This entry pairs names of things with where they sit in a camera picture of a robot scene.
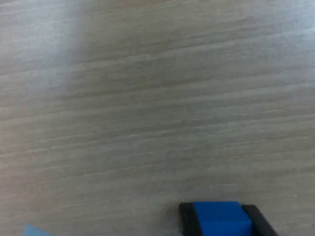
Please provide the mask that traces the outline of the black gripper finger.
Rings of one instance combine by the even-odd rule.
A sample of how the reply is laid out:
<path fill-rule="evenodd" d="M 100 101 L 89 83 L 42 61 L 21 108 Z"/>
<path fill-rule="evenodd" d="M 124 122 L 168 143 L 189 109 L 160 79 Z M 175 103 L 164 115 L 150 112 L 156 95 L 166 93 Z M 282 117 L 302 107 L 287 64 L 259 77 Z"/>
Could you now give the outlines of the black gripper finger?
<path fill-rule="evenodd" d="M 252 236 L 279 236 L 256 205 L 242 205 L 252 221 Z"/>
<path fill-rule="evenodd" d="M 193 203 L 180 203 L 179 216 L 184 236 L 203 236 Z"/>

